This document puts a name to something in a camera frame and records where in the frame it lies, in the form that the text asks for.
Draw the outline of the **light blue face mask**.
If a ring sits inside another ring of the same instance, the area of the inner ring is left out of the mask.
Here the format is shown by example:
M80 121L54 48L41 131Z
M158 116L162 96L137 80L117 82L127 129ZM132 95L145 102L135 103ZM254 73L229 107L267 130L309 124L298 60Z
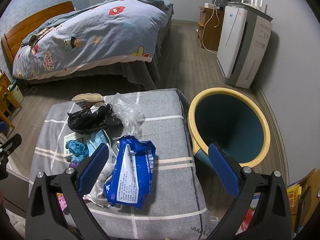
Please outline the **light blue face mask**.
M89 157L95 152L100 144L106 144L108 147L111 147L111 141L104 129L92 134L91 137L86 140Z

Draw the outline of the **blue wet wipes pack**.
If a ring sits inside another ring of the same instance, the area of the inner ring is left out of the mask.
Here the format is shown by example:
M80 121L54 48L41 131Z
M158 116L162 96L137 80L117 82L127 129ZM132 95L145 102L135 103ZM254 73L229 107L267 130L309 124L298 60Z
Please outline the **blue wet wipes pack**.
M110 205L142 208L151 191L155 153L151 141L139 141L132 135L120 139L112 179L104 185L104 194Z

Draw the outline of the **black plastic bag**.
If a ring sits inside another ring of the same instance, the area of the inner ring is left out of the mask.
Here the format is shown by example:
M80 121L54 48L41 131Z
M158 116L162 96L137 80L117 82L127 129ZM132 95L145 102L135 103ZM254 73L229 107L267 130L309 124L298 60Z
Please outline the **black plastic bag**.
M100 130L108 130L121 124L121 120L113 113L112 105L107 103L100 106L95 112L91 112L89 108L77 111L75 113L67 113L68 127L79 134L93 134Z

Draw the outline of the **clear plastic bag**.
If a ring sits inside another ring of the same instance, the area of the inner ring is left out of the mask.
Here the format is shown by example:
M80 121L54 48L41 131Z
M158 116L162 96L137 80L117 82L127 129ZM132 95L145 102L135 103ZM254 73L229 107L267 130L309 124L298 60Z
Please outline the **clear plastic bag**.
M113 113L121 120L125 132L128 135L137 135L145 120L142 108L136 102L119 93L112 97L110 103Z

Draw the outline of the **purple wrapper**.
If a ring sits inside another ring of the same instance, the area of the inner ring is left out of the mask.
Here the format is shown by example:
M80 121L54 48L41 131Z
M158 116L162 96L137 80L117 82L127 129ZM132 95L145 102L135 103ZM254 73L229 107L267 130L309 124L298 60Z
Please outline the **purple wrapper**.
M59 201L61 210L64 211L67 208L67 203L63 193L57 193L56 196L57 196L57 200Z

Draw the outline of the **white green medicine box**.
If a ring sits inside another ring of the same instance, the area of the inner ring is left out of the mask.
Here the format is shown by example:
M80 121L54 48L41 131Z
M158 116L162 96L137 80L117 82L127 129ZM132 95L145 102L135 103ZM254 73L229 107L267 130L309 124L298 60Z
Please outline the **white green medicine box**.
M66 160L70 160L72 156L70 150L67 148L67 142L69 142L70 140L74 140L74 141L79 141L85 144L88 139L89 139L89 135L85 135L85 134L81 135L76 132L65 135L63 139L63 158Z

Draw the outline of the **yellow rimmed teal trash bin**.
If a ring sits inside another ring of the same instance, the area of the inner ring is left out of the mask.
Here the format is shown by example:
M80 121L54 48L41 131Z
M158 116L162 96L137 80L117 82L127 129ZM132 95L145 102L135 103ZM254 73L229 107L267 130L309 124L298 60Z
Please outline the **yellow rimmed teal trash bin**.
M190 104L187 123L193 155L209 167L212 143L241 166L249 167L259 165L270 148L270 129L264 114L236 90L215 87L197 94Z

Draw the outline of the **blue white strawberry box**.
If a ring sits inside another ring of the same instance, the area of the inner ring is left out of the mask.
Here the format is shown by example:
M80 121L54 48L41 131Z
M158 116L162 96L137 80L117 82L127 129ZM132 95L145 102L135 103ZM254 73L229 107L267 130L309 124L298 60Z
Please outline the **blue white strawberry box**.
M253 196L253 199L249 205L249 208L244 216L244 219L240 225L240 227L238 228L236 234L240 234L244 231L246 231L248 229L248 226L253 218L254 212L257 208L258 202L259 202L259 198L260 198L260 192L259 193L255 193Z

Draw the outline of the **wooden chair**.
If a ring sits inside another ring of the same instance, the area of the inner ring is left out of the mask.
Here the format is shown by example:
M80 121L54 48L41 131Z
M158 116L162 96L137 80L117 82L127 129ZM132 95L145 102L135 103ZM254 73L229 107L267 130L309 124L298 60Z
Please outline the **wooden chair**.
M9 110L9 106L13 105L15 108L22 109L22 106L18 101L13 97L11 91L8 89L10 83L9 78L7 77L5 72L1 73L0 77L1 82L1 121L4 121L9 127L12 129L15 129L15 126L13 123L9 120L9 118L12 116L12 112Z

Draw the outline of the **green white container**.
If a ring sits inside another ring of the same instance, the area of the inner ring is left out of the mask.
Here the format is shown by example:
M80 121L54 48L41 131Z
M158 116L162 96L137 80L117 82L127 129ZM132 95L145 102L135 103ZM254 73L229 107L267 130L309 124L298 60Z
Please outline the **green white container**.
M8 90L10 91L10 93L12 94L12 96L14 97L14 99L21 104L24 97L23 94L21 92L21 90L18 87L18 83L17 80L14 80L9 86L8 86Z

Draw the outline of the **torn cardboard paper cup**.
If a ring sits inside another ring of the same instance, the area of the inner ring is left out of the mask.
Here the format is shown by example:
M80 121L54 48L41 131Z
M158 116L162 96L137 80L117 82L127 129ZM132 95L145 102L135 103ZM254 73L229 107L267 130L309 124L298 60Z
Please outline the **torn cardboard paper cup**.
M98 93L79 94L72 98L72 102L81 109L91 108L93 106L100 107L105 104L103 97Z

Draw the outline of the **white grey air purifier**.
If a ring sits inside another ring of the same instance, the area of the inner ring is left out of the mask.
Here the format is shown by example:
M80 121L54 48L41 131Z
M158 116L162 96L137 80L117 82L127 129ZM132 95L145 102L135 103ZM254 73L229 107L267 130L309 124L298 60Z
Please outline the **white grey air purifier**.
M225 84L249 89L265 55L272 20L247 3L228 2L216 56Z

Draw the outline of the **blue cartoon print duvet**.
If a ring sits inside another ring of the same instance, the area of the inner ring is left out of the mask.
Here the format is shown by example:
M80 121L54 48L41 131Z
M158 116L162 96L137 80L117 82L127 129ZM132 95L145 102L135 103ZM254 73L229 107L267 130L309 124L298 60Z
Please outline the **blue cartoon print duvet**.
M12 74L42 80L118 62L151 62L171 15L171 0L106 0L57 15L22 41Z

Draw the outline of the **wooden side cabinet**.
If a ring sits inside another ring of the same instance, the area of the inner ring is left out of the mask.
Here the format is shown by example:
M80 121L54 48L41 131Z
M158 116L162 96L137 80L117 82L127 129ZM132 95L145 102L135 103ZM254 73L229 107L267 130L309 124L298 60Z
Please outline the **wooden side cabinet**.
M200 7L198 38L201 48L214 52L218 50L224 14L222 10Z

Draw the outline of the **white wifi router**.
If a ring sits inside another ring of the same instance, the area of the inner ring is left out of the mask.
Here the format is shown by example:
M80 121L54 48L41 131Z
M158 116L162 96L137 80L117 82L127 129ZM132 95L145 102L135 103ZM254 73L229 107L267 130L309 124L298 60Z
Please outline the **white wifi router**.
M241 0L240 3L262 11L263 10L263 1L264 0L250 0L249 2L246 2L246 0Z

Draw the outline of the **wooden bed frame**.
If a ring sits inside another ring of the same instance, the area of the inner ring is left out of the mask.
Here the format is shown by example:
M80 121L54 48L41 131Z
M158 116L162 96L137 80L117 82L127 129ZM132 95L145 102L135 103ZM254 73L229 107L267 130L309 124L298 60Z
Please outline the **wooden bed frame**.
M29 16L6 31L1 38L1 42L9 67L12 68L16 53L23 39L26 38L29 33L37 29L48 19L74 10L74 5L71 1L59 3Z

